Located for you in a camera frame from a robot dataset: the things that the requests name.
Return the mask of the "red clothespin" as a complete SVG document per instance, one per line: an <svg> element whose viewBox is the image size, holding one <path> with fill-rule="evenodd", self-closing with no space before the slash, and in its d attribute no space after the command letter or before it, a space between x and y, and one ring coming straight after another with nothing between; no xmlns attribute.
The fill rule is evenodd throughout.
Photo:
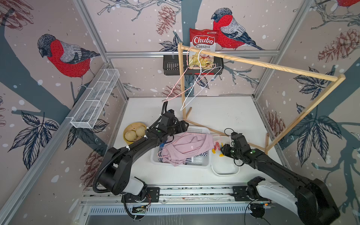
<svg viewBox="0 0 360 225"><path fill-rule="evenodd" d="M220 147L219 142L215 142L214 150L215 150L215 151L220 151L220 149L221 149L221 147Z"/></svg>

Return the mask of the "white hanger with striped top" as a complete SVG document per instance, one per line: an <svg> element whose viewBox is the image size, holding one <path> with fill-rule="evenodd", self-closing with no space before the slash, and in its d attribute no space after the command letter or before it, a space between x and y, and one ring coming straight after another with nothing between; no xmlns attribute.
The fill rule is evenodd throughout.
<svg viewBox="0 0 360 225"><path fill-rule="evenodd" d="M204 70L205 75L202 75L202 66L201 64L199 65L200 66L200 74L199 75L196 75L194 76L194 83L192 83L191 86L189 86L189 88L187 90L185 90L185 93L187 93L186 97L185 97L185 100L183 101L182 103L182 106L181 106L181 111L185 111L186 107L204 90L206 89L207 87L209 87L209 83L211 81L214 81L215 80L215 77L219 74L219 72L216 72L212 78L210 80L207 79L207 76L210 75L210 73L214 70L214 69L222 69L221 66L216 66L214 68L210 68L210 69L206 69ZM197 93L195 93L194 91L194 88L197 84L201 84L203 82L203 80L206 79L206 83L203 84L203 86L201 86L201 90Z"/></svg>

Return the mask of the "pink tank top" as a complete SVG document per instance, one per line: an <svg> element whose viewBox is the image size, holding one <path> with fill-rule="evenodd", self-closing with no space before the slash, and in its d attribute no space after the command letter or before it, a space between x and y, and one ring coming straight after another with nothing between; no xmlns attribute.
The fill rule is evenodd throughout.
<svg viewBox="0 0 360 225"><path fill-rule="evenodd" d="M160 162L176 167L194 162L195 157L207 155L213 147L213 135L184 132L165 142L157 156Z"/></svg>

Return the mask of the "striped tank top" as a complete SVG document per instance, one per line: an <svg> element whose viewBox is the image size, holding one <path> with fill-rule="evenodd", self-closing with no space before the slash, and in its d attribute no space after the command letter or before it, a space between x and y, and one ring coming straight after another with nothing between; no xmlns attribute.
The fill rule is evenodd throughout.
<svg viewBox="0 0 360 225"><path fill-rule="evenodd" d="M159 163L166 163L162 158L162 149L163 145L159 147L159 150L157 151L157 161ZM206 163L206 160L208 160L209 154L208 152L204 152L198 156L187 158L184 162L184 165L195 165L195 166L203 166Z"/></svg>

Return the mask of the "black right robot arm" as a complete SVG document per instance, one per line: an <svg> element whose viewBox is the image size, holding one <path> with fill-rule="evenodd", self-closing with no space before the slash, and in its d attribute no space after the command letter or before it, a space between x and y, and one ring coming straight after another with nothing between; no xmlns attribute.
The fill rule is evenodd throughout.
<svg viewBox="0 0 360 225"><path fill-rule="evenodd" d="M301 176L277 163L262 150L252 149L243 134L232 132L231 143L220 147L222 154L240 160L261 171L278 185L257 176L247 183L247 195L253 201L275 201L297 215L305 225L330 225L340 217L340 211L326 184Z"/></svg>

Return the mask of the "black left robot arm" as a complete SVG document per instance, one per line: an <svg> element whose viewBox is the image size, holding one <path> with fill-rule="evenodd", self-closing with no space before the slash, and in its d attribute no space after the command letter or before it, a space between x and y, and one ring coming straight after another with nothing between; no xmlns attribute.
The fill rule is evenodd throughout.
<svg viewBox="0 0 360 225"><path fill-rule="evenodd" d="M132 194L144 199L147 184L130 176L133 163L151 149L165 143L169 137L186 132L188 127L189 124L179 121L174 110L168 110L167 102L164 102L160 117L145 130L144 137L126 147L112 147L105 153L93 180L93 191L98 194Z"/></svg>

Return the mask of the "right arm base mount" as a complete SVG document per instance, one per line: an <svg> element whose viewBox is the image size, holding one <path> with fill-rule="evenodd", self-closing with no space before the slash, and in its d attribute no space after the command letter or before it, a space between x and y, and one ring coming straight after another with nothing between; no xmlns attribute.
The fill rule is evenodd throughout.
<svg viewBox="0 0 360 225"><path fill-rule="evenodd" d="M232 190L231 196L234 197L236 202L252 200L269 202L269 199L260 196L257 189L253 186L233 186Z"/></svg>

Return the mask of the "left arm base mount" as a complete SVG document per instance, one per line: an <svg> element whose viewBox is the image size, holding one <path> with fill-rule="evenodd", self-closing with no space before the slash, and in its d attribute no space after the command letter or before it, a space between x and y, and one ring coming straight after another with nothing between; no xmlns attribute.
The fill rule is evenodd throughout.
<svg viewBox="0 0 360 225"><path fill-rule="evenodd" d="M121 202L124 203L158 203L159 187L143 187L138 195L126 193L122 196Z"/></svg>

